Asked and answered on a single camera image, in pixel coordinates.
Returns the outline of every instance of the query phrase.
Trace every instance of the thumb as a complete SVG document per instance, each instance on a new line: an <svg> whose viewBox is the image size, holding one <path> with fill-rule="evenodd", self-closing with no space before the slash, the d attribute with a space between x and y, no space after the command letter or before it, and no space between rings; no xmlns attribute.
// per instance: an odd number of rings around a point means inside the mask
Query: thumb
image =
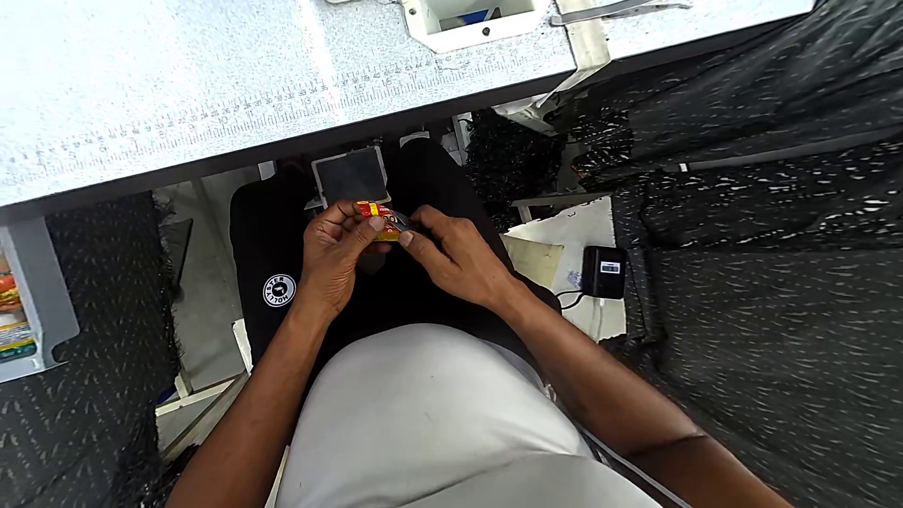
<svg viewBox="0 0 903 508"><path fill-rule="evenodd" d="M360 256L364 248L373 243L373 240L377 238L377 235L383 230L385 225L386 220L382 217L370 217L345 235L345 238L341 241L342 247L351 256L355 258Z"/></svg>
<svg viewBox="0 0 903 508"><path fill-rule="evenodd" d="M444 271L452 268L452 260L442 254L430 239L420 233L403 231L398 237L398 243L430 274L437 270Z"/></svg>

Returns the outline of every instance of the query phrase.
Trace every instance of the fabric pile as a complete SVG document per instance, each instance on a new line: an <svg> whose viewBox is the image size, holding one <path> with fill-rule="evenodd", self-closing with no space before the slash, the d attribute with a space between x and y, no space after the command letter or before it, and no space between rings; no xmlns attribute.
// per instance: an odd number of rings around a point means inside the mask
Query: fabric pile
<svg viewBox="0 0 903 508"><path fill-rule="evenodd" d="M497 115L473 114L464 170L499 232L520 223L514 200L554 190L564 136L549 137Z"/></svg>
<svg viewBox="0 0 903 508"><path fill-rule="evenodd" d="M607 346L794 506L903 502L901 23L821 2L552 119L628 251Z"/></svg>

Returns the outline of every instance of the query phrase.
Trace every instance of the ruler markings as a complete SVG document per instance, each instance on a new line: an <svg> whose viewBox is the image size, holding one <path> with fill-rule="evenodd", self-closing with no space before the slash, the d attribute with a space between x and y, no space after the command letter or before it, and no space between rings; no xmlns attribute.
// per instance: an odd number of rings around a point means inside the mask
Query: ruler markings
<svg viewBox="0 0 903 508"><path fill-rule="evenodd" d="M414 74L427 65L416 61L377 68L367 65L360 71L342 72L334 77L318 76L306 82L285 83L251 96L211 101L206 107L191 105L167 111L149 121L92 129L57 143L9 155L3 164L14 167L19 163L33 165L36 161L43 168L39 172L18 174L14 179L19 183L66 174L72 169L105 168L112 161L125 163L529 65L526 58L516 55L504 62L495 55L487 56L485 61L477 59L460 69L444 68L451 61L435 59L433 65L438 65L438 70L425 77Z"/></svg>

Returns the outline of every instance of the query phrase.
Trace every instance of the snack package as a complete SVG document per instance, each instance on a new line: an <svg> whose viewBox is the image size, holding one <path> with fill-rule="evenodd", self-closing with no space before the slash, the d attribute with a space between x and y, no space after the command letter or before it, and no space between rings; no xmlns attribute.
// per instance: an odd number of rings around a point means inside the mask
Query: snack package
<svg viewBox="0 0 903 508"><path fill-rule="evenodd" d="M382 217L386 220L386 226L377 235L376 241L398 241L398 235L402 231L410 230L408 219L398 212L393 212L381 204L370 201L355 202L364 217Z"/></svg>
<svg viewBox="0 0 903 508"><path fill-rule="evenodd" d="M0 363L38 352L34 332L25 319L19 288L0 250Z"/></svg>

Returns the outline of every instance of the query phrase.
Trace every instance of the square opening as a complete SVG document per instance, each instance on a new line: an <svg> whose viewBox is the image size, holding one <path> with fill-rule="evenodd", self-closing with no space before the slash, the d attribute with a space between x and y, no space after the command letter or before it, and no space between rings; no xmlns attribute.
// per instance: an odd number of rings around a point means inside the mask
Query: square opening
<svg viewBox="0 0 903 508"><path fill-rule="evenodd" d="M481 23L528 13L534 10L533 0L422 0L426 8L426 33L446 32L469 24Z"/></svg>

